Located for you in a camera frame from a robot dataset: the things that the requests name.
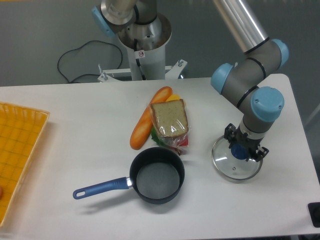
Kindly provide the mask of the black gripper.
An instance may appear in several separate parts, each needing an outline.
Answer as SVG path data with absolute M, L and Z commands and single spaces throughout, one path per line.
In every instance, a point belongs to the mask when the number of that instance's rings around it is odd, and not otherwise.
M 259 146 L 262 138 L 248 138 L 247 133 L 242 133 L 241 130 L 229 123 L 224 129 L 223 138 L 228 142 L 228 148 L 231 149 L 231 154 L 235 158 L 246 158 L 246 162 L 260 162 L 269 153 L 269 149 Z

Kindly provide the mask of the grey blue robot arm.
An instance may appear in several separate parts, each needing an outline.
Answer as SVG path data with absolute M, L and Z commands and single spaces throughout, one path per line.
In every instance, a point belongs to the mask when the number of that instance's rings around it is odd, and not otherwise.
M 259 162 L 268 154 L 260 143 L 284 107 L 277 89 L 259 83 L 287 62 L 289 50 L 268 37 L 246 1 L 217 0 L 215 6 L 245 55 L 240 65 L 222 64 L 211 77 L 212 87 L 243 113 L 238 127 L 225 128 L 224 139 L 234 157 Z M 91 13 L 106 36 L 118 36 L 127 48 L 134 81 L 165 78 L 165 56 L 152 53 L 165 52 L 172 30 L 156 1 L 103 0 Z

